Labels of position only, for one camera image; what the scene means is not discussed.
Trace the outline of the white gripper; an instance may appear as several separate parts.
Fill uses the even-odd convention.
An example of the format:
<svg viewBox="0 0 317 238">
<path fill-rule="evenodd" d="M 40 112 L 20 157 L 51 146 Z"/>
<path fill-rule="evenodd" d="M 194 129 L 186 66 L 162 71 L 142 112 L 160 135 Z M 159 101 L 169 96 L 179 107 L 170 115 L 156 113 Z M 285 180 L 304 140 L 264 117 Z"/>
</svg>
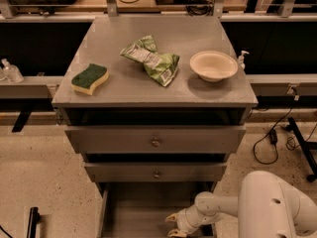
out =
<svg viewBox="0 0 317 238">
<path fill-rule="evenodd" d="M 169 215 L 166 222 L 176 222 L 178 229 L 172 229 L 167 233 L 170 238 L 186 238 L 187 235 L 194 233 L 201 223 L 201 213 L 197 207 L 192 205 L 184 208 L 177 213 Z"/>
</svg>

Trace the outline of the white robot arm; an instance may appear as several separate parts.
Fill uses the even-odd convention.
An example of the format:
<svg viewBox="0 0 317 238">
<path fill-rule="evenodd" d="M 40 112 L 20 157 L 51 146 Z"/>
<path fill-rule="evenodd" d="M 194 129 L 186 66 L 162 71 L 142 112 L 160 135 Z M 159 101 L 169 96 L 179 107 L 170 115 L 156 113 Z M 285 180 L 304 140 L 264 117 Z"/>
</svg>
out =
<svg viewBox="0 0 317 238">
<path fill-rule="evenodd" d="M 222 214 L 238 218 L 239 238 L 297 238 L 317 231 L 317 205 L 282 178 L 264 171 L 247 174 L 237 196 L 203 191 L 194 203 L 165 220 L 176 227 L 170 237 L 187 237 L 215 223 Z"/>
</svg>

